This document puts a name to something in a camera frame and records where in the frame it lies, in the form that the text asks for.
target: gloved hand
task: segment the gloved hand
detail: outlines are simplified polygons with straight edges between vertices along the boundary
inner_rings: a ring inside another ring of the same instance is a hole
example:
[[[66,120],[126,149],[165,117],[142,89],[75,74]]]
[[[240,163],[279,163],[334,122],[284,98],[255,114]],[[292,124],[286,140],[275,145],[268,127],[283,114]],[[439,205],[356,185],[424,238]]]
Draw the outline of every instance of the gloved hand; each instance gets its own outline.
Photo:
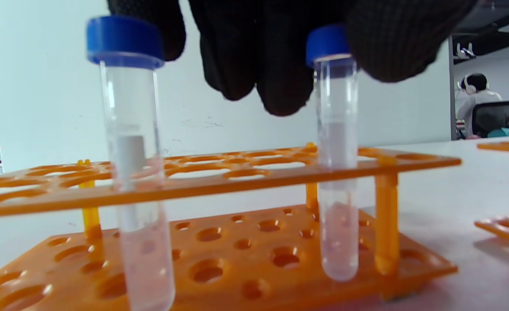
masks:
[[[167,61],[185,47],[179,0],[107,0],[112,14],[155,24]],[[408,79],[433,63],[477,0],[189,0],[201,34],[207,83],[229,100],[256,86],[266,110],[288,116],[306,104],[313,73],[306,38],[345,23],[359,67],[383,82]]]

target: office chair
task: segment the office chair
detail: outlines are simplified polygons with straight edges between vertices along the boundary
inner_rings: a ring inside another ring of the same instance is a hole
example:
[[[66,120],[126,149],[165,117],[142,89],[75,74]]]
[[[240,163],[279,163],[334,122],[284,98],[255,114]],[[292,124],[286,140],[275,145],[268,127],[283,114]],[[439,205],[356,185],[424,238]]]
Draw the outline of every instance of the office chair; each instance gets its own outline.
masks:
[[[509,128],[509,101],[487,102],[473,108],[473,134],[487,138],[492,130]]]

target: table surface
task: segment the table surface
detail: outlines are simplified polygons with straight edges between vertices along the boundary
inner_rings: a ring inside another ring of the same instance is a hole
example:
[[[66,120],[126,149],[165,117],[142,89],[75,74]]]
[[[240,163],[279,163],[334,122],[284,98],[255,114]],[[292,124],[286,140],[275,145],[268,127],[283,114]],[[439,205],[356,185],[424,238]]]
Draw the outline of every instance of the table surface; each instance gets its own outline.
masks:
[[[502,141],[506,138],[487,140]],[[417,296],[381,303],[349,301],[325,311],[509,311],[509,242],[477,229],[477,219],[509,214],[509,153],[478,150],[485,140],[391,146],[390,149],[463,159],[460,167],[401,175],[400,230],[459,266],[459,273],[427,285]],[[372,178],[359,180],[357,203],[373,213]],[[240,213],[304,202],[304,187],[281,187],[192,197],[166,203],[170,220]],[[112,207],[104,228],[116,227]],[[82,232],[80,211],[0,218],[0,268],[45,238]]]

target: finger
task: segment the finger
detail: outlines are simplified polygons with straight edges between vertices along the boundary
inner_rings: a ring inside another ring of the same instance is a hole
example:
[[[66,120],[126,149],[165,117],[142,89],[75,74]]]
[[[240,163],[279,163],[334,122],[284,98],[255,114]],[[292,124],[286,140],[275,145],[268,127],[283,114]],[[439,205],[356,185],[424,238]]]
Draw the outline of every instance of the finger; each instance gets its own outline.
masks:
[[[255,1],[189,0],[205,79],[229,100],[248,95],[256,81]]]
[[[313,71],[306,66],[308,33],[320,26],[319,4],[313,0],[264,0],[257,16],[258,81],[264,108],[289,116],[308,101]]]
[[[185,47],[185,25],[179,0],[108,0],[111,14],[130,16],[157,26],[166,61],[177,59]]]
[[[477,0],[359,0],[345,13],[360,67],[383,82],[416,76],[436,60],[442,43]]]

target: centrifuge tube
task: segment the centrifuge tube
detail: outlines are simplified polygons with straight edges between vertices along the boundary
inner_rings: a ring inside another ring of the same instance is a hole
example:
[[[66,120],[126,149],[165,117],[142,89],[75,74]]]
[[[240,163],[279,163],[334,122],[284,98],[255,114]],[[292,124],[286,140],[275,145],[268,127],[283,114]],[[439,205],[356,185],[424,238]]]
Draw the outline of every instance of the centrifuge tube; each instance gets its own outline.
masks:
[[[135,191],[164,180],[155,69],[164,62],[155,26],[124,16],[87,25],[88,59],[100,65],[114,188]],[[175,297],[170,233],[161,202],[116,208],[131,311],[168,311]]]
[[[345,29],[330,25],[308,37],[307,62],[314,68],[318,96],[318,161],[329,169],[357,166],[357,65]],[[356,180],[318,184],[322,267],[345,282],[358,268]]]

